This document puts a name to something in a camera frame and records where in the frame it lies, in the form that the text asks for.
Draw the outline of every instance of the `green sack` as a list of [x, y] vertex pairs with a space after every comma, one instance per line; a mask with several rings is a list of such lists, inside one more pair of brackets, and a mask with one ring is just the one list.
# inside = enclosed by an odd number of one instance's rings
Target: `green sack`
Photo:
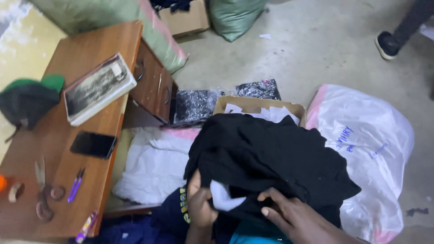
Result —
[[252, 27], [266, 3], [267, 0], [211, 0], [210, 18], [214, 29], [233, 42]]

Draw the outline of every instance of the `white plastic bag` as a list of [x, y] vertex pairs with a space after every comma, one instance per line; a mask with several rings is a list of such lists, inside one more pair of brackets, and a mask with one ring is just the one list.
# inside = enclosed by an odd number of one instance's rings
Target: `white plastic bag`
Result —
[[322, 85], [307, 116], [326, 146], [347, 159], [350, 178], [362, 188], [341, 207], [348, 234], [374, 244], [390, 242], [404, 227], [398, 197], [414, 146], [409, 121], [388, 102], [337, 85]]

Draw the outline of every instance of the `drawer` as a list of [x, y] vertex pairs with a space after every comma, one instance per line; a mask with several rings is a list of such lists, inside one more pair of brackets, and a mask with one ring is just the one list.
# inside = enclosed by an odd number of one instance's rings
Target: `drawer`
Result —
[[141, 41], [134, 68], [137, 86], [129, 92], [129, 95], [151, 113], [157, 112], [156, 109], [159, 104], [158, 88], [162, 70], [151, 50]]
[[155, 111], [156, 116], [163, 122], [169, 123], [170, 103], [173, 90], [173, 79], [170, 73], [163, 69], [161, 74], [161, 85], [158, 89], [158, 103]]

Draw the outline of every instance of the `black shoe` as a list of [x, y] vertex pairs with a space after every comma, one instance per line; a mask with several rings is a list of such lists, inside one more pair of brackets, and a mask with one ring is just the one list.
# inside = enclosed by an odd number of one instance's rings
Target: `black shoe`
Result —
[[393, 40], [392, 34], [387, 31], [381, 32], [375, 39], [375, 44], [380, 51], [381, 56], [385, 60], [393, 60], [396, 58], [400, 48]]

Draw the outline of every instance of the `pants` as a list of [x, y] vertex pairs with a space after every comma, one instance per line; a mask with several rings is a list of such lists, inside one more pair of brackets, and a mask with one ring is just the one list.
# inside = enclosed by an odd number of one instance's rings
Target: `pants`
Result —
[[410, 37], [434, 15], [434, 0], [416, 0], [393, 33], [393, 45], [402, 48]]

